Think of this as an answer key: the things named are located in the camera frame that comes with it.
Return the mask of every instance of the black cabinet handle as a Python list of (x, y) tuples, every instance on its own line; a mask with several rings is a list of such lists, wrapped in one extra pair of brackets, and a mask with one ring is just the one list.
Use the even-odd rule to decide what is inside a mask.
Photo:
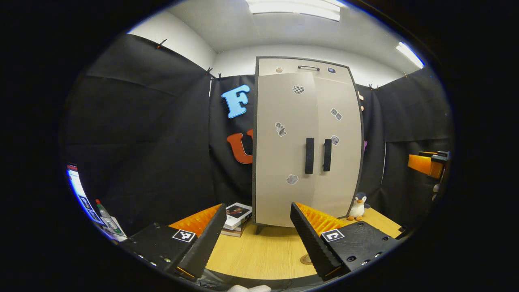
[(324, 140), (324, 165), (323, 171), (330, 171), (330, 164), (332, 162), (332, 139)]
[(317, 71), (320, 71), (320, 69), (319, 69), (319, 68), (317, 68), (317, 67), (314, 67), (314, 66), (304, 66), (304, 65), (299, 65), (299, 66), (297, 66), (297, 68), (298, 68), (298, 69), (301, 69), (302, 67), (306, 67), (306, 68), (312, 68), (312, 69), (316, 69)]
[(308, 175), (313, 174), (313, 144), (314, 138), (306, 138), (305, 173)]

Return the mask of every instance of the round wooden disc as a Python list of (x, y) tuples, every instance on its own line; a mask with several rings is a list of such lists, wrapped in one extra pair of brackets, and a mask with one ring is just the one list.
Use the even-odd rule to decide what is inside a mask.
[(304, 264), (312, 264), (312, 261), (310, 260), (308, 254), (301, 257), (301, 262)]

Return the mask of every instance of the ceiling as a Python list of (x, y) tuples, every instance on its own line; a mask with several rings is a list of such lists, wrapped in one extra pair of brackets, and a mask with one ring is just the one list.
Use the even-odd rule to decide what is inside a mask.
[(339, 22), (299, 14), (252, 15), (245, 0), (187, 0), (168, 11), (217, 53), (257, 45), (314, 45), (359, 54), (406, 73), (418, 69), (396, 50), (403, 39), (356, 7), (342, 7)]

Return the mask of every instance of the bottle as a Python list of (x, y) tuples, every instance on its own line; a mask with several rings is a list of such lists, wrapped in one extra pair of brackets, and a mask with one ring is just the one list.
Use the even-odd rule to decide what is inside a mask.
[(121, 233), (121, 229), (119, 229), (119, 226), (117, 226), (110, 214), (108, 214), (108, 211), (101, 205), (101, 202), (99, 200), (96, 200), (95, 202), (97, 203), (97, 207), (99, 209), (99, 212), (101, 213), (101, 216), (104, 218), (104, 221), (106, 221), (108, 226), (112, 228), (116, 233)]

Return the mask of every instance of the white wall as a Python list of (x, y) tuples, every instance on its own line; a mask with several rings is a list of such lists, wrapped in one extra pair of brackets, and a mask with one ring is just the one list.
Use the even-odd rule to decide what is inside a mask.
[(372, 59), (341, 50), (317, 46), (268, 45), (239, 48), (216, 55), (211, 73), (218, 76), (254, 74), (256, 56), (301, 57), (329, 61), (350, 67), (355, 83), (373, 87), (382, 86), (404, 76), (403, 72)]
[(167, 38), (164, 47), (179, 53), (204, 69), (212, 66), (216, 56), (216, 52), (200, 35), (168, 11), (146, 19), (128, 33), (159, 44)]

